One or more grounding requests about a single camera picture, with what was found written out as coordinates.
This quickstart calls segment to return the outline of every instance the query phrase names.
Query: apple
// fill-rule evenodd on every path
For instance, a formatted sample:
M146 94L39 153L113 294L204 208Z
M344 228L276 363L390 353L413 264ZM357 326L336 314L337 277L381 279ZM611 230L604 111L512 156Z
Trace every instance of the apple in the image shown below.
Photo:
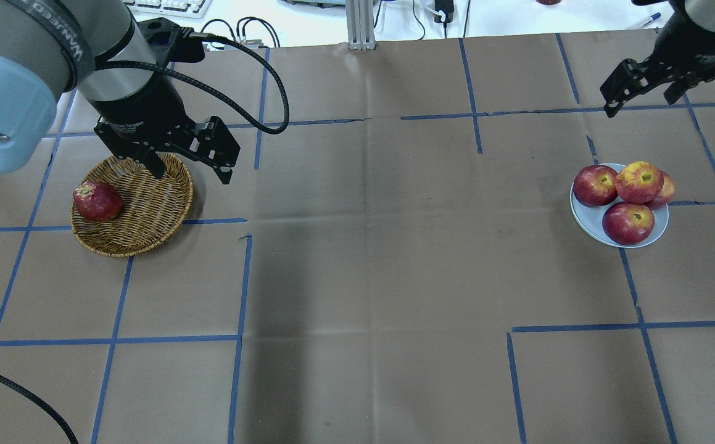
M676 184L672 182L672 177L664 171L662 171L661 174L664 175L664 185L662 185L661 191L659 191L659 194L656 194L656 197L645 202L645 205L651 210L658 210L667 205L676 194Z
M618 202L603 215L601 225L609 239L621 245L644 241L653 231L656 218L645 205Z
M620 199L632 204L644 204L659 194L664 186L664 175L659 168L639 161L626 165L614 179Z
M75 188L73 197L75 208L86 220L112 220L124 206L117 189L103 182L86 181Z
M574 179L574 197L585 206L609 205L616 200L618 192L614 189L614 177L617 173L610 166L585 166Z

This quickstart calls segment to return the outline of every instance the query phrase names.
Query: cable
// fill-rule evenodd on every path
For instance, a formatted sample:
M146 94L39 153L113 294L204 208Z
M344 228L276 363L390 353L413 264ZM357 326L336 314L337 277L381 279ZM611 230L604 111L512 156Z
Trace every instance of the cable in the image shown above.
M376 17L374 17L374 29L376 29L376 24L379 23L379 11L382 10L382 3L384 3L385 0L379 0L379 8L376 9Z
M270 23L267 22L267 20L264 20L264 19L258 18L258 17L248 16L248 17L242 17L241 19L239 19L238 22L236 22L236 36L239 37L239 35L241 34L241 36L244 37L244 39L247 39L247 34L245 33L245 27L247 26L248 23L253 22L254 20L256 22L264 25L264 28L266 28L267 31L270 32L270 36L272 37L273 45L275 45L275 47L281 47L281 38L278 37L278 32L275 31L275 27L270 25Z
M22 396L25 396L27 399L29 399L33 404L36 404L44 410L45 413L50 415L53 419L55 419L56 424L61 426L61 430L64 431L64 434L67 436L69 439L69 442L71 444L78 444L78 439L75 438L75 433L72 432L72 428L69 427L69 424L67 424L67 421L64 421L64 418L59 415L58 411L53 410L53 407L50 407L50 405L44 401L42 401L41 397L36 396L35 394L31 393L27 388L23 387L22 385L19 385L18 383L12 381L11 379L8 379L8 377L5 376L0 376L0 383L4 384L5 386L9 387L11 390L16 391L17 393L21 394Z
M467 15L464 17L464 35L461 36L462 39L467 37L467 23L469 21L469 5L472 2L473 2L473 0L467 0Z
M219 22L219 23L225 23L226 26L228 26L228 31L231 33L231 39L236 40L236 36L234 35L234 28L231 28L231 25L228 24L225 20L221 18L213 18L209 20L207 23L204 23L204 25L201 28L200 33L203 33L203 31L207 30L207 26L211 25L212 23Z
M283 102L283 123L281 124L281 126L279 126L278 128L270 128L269 126L265 126L260 121L253 118L253 116L251 116L249 113L247 113L246 110L244 110L241 106L239 106L239 104L237 104L235 101L233 101L227 95L223 94L220 91L217 91L215 88L212 88L210 85L207 85L201 81L198 81L197 79L191 78L190 76L186 76L182 73L178 73L174 70L169 70L169 68L160 67L159 65L152 65L151 63L146 63L146 62L135 62L132 60L118 60L118 61L104 62L100 65L97 65L96 69L97 70L113 70L113 68L136 68L137 70L154 71L155 73L161 73L163 75L170 76L170 78L178 79L178 80L183 81L187 84L191 84L194 87L199 88L206 93L210 93L212 96L215 96L217 99L224 102L225 104L230 106L232 109L234 109L236 112L238 112L239 115L244 117L247 121L250 122L251 125L255 126L259 130L262 130L263 132L265 132L267 134L281 134L283 132L283 130L285 130L286 127L289 126L289 98L287 98L287 96L286 96L286 88L283 87L283 82L281 81L280 76L278 76L278 73L276 73L275 69L273 67L271 67L270 63L268 63L267 60L264 60L260 55L251 51L249 48L244 47L244 45L241 45L237 42L231 41L225 37L208 34L206 37L203 38L203 41L208 42L208 43L211 43L211 42L223 43L224 45L228 45L230 47L235 47L236 49L244 52L245 54L248 54L248 56L251 56L253 59L256 59L265 68L267 68L267 71L269 71L270 75L272 75L272 78L275 79L275 83L278 84L278 89L281 92L281 101Z
M422 40L426 37L426 27L422 23L420 23L420 19L417 18L417 12L415 12L415 0L411 0L411 14L415 16L415 20L420 25L420 28L423 28L423 35L420 36L420 38L418 39Z
M260 18L250 18L250 20L246 20L244 25L242 25L242 37L245 37L245 39L247 39L247 33L245 33L245 27L247 26L248 23L253 22L254 20L256 22L264 25L264 28L266 28L267 31L269 31L270 36L272 37L273 45L275 47L281 47L281 39L280 39L280 37L278 37L278 33L275 31L275 28L273 28L273 26L270 25L270 23L267 22L266 20L262 20Z

